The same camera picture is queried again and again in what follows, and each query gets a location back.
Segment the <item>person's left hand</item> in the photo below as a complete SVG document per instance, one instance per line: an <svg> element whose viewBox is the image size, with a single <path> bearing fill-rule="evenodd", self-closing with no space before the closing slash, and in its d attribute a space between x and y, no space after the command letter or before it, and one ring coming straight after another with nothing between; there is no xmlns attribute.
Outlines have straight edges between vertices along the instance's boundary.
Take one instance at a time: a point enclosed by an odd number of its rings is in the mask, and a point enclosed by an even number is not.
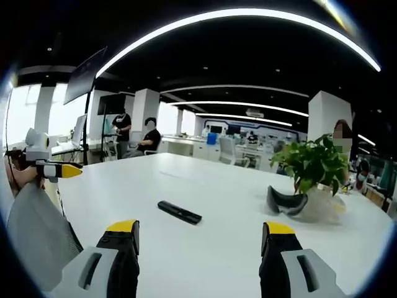
<svg viewBox="0 0 397 298"><path fill-rule="evenodd" d="M29 182L36 182L39 188L45 188L44 179L38 176L36 167L28 167L22 171L15 168L11 170L11 189L18 191Z"/></svg>

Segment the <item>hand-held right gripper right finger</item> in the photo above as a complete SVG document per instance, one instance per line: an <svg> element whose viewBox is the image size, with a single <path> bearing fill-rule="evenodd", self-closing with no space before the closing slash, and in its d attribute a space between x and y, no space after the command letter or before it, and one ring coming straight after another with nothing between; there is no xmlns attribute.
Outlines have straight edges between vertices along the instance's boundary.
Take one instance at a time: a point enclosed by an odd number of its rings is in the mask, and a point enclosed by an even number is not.
<svg viewBox="0 0 397 298"><path fill-rule="evenodd" d="M332 268L282 223L263 224L259 278L262 297L346 297Z"/></svg>

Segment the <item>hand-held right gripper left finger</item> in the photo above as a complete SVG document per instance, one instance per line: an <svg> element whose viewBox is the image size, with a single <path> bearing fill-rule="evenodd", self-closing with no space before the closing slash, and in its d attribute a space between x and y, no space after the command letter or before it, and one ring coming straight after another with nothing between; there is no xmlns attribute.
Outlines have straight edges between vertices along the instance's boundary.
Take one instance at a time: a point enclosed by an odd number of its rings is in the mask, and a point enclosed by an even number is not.
<svg viewBox="0 0 397 298"><path fill-rule="evenodd" d="M96 246L87 247L64 267L51 296L136 297L139 231L136 219L107 227Z"/></svg>

